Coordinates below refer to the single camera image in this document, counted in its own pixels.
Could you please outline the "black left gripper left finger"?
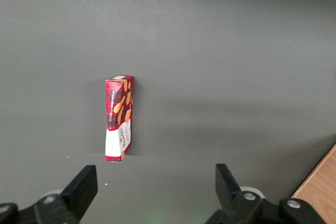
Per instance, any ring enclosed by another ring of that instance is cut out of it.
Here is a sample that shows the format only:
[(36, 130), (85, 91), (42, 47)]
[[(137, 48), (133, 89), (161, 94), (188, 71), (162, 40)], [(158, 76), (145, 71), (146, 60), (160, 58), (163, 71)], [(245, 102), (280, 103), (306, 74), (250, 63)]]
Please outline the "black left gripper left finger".
[(2, 203), (1, 223), (79, 223), (97, 192), (96, 166), (86, 165), (60, 193), (49, 193), (25, 209)]

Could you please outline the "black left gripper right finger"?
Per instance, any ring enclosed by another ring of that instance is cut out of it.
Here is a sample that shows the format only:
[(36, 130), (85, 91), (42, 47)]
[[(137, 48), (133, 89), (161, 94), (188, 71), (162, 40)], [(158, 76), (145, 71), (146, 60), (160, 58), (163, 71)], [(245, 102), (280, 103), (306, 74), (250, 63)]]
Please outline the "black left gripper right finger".
[(207, 223), (325, 223), (304, 200), (283, 198), (275, 205), (251, 190), (242, 190), (226, 164), (215, 166), (215, 189), (221, 209)]

